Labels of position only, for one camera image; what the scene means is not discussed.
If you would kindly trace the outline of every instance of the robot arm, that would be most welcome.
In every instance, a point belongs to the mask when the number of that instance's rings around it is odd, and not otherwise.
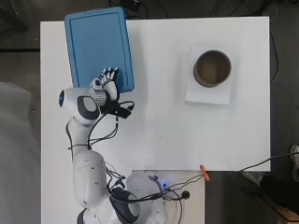
[[[107,168],[104,158],[87,145],[91,129],[100,116],[99,107],[103,106],[101,110],[104,113],[117,113],[123,118],[131,114],[130,111],[123,113],[122,111],[127,109],[118,104],[120,94],[115,84],[118,73],[117,68],[105,69],[100,78],[92,82],[89,90],[70,88],[60,94],[59,105],[72,115],[66,125],[66,132],[72,151],[76,199],[78,204],[85,208],[78,216],[78,224],[123,223],[119,221],[119,214],[115,212],[107,191]],[[137,217],[130,212],[129,215],[133,218],[133,223]]]
[[[132,173],[128,190],[107,187],[107,168],[103,156],[92,151],[88,138],[100,113],[127,118],[132,108],[118,103],[120,93],[115,83],[119,69],[104,69],[89,90],[71,88],[61,92],[59,105],[69,111],[66,125],[73,158],[74,190],[84,210],[78,224],[164,224],[167,214],[162,199],[141,203],[124,203],[144,195],[159,193],[157,185],[145,172]]]

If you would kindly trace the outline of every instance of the blue tray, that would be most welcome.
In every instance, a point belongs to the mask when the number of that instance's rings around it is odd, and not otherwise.
[[[68,57],[74,87],[89,88],[106,67],[119,67],[120,92],[135,87],[130,43],[121,7],[65,16]]]

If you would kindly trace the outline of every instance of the floor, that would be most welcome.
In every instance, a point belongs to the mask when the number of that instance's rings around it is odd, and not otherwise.
[[[247,1],[251,9],[260,0]],[[157,0],[143,0],[148,6],[150,19],[164,19],[165,14]],[[212,13],[217,0],[161,0],[170,18],[206,18]],[[107,0],[11,0],[17,17],[28,24],[27,34],[9,31],[0,35],[0,49],[38,49],[39,23],[61,21],[66,14],[108,7]],[[239,4],[237,0],[225,1],[218,17],[227,16]],[[7,0],[0,0],[0,7],[7,7]],[[271,84],[271,153],[287,153],[292,144],[299,144],[299,5],[283,1],[271,7],[271,33],[278,52],[278,75]],[[246,6],[240,6],[234,15],[249,13]],[[145,17],[145,9],[137,13]],[[0,31],[6,25],[0,22]],[[276,59],[271,48],[271,75],[276,69]],[[40,74],[39,53],[0,53],[0,81],[13,82],[33,95],[31,104],[31,125],[36,138],[40,140]],[[288,158],[272,161],[272,175],[278,179],[290,178],[292,165]],[[257,202],[254,192],[258,188],[239,173],[212,172],[212,181],[206,184],[206,223],[276,223],[273,214]]]

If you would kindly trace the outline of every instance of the white tabletop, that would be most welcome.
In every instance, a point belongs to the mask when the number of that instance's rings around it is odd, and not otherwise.
[[[269,25],[267,18],[128,21],[135,68],[134,100],[118,135],[94,149],[118,171],[134,169],[238,170],[270,155]],[[184,102],[191,45],[219,45],[236,57],[230,105]],[[74,223],[81,208],[72,184],[72,163],[65,124],[69,114],[58,106],[60,90],[72,86],[64,23],[41,23],[42,223]],[[113,129],[107,118],[94,131]],[[138,160],[129,156],[134,153]],[[256,170],[269,170],[269,163]],[[168,172],[173,182],[192,173]],[[205,182],[197,183],[184,217],[204,223]]]

